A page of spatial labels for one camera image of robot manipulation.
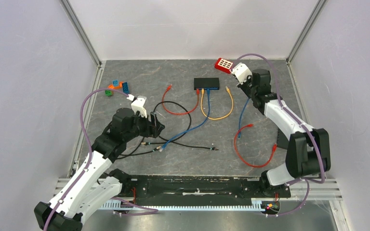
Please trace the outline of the black network switch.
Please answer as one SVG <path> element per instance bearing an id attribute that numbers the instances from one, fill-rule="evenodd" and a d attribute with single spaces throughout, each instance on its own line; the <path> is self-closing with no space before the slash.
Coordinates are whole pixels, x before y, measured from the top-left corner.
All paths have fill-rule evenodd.
<path id="1" fill-rule="evenodd" d="M 220 80 L 218 77 L 194 78 L 194 90 L 219 90 Z"/>

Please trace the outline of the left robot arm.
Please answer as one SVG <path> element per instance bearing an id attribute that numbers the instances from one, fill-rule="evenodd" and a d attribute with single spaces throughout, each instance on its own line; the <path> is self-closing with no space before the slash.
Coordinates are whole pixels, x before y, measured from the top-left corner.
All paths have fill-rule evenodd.
<path id="1" fill-rule="evenodd" d="M 91 188 L 126 150 L 129 141 L 138 136 L 156 138 L 164 129 L 154 112 L 143 116 L 130 108 L 118 109 L 66 186 L 49 202 L 36 205 L 34 214 L 39 227 L 44 231 L 80 231 L 106 201 L 116 195 L 129 195 L 130 176 L 121 170 L 106 177 L 99 188 Z"/>

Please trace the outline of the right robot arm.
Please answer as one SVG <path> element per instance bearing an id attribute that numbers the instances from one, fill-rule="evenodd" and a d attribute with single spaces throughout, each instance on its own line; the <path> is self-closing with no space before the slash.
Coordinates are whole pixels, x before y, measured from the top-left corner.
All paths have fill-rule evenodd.
<path id="1" fill-rule="evenodd" d="M 285 162 L 265 172 L 259 183 L 264 196 L 272 196 L 279 185 L 292 185 L 309 175 L 320 174 L 324 183 L 325 173 L 331 167 L 329 135 L 323 128 L 314 128 L 293 113 L 282 98 L 271 90 L 268 70 L 250 69 L 235 74 L 238 87 L 252 100 L 253 106 L 272 120 L 288 141 Z"/>

